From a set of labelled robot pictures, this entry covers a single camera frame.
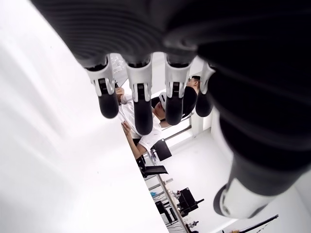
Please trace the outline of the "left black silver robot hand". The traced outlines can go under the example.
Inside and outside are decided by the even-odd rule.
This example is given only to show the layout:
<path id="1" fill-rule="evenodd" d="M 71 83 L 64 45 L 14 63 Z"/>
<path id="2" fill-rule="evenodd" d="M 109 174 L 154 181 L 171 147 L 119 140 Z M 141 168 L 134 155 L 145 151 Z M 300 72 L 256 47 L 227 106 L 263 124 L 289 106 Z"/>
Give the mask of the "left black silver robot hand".
<path id="1" fill-rule="evenodd" d="M 252 218 L 311 167 L 311 3 L 308 0 L 35 0 L 88 72 L 101 113 L 118 113 L 109 55 L 126 61 L 137 131 L 153 127 L 154 52 L 165 54 L 166 119 L 185 108 L 195 56 L 196 111 L 220 114 L 233 151 L 215 212 Z"/>

